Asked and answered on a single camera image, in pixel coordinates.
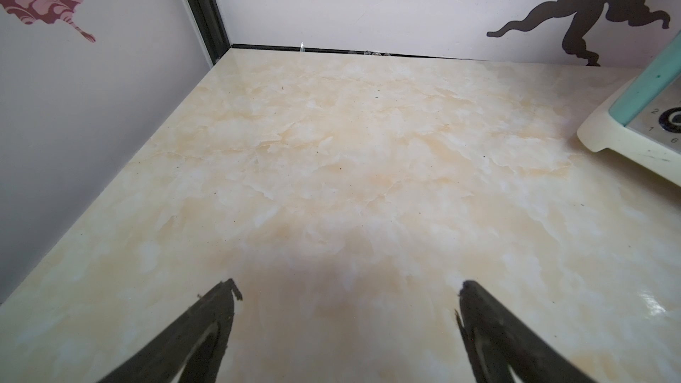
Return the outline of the mint and cream toaster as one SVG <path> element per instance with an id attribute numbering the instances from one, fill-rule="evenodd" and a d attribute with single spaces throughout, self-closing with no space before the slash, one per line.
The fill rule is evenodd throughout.
<path id="1" fill-rule="evenodd" d="M 680 185 L 680 36 L 577 130 L 592 152 L 612 150 Z"/>

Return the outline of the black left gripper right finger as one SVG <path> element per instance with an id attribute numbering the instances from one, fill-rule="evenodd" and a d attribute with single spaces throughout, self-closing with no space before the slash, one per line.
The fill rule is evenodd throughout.
<path id="1" fill-rule="evenodd" d="M 477 382 L 592 382 L 482 285 L 463 282 L 457 324 Z"/>

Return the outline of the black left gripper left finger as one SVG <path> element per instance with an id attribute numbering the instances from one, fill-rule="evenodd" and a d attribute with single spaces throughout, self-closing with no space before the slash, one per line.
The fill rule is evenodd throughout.
<path id="1" fill-rule="evenodd" d="M 200 297 L 103 382 L 214 382 L 232 331 L 235 303 L 243 295 L 233 279 Z"/>

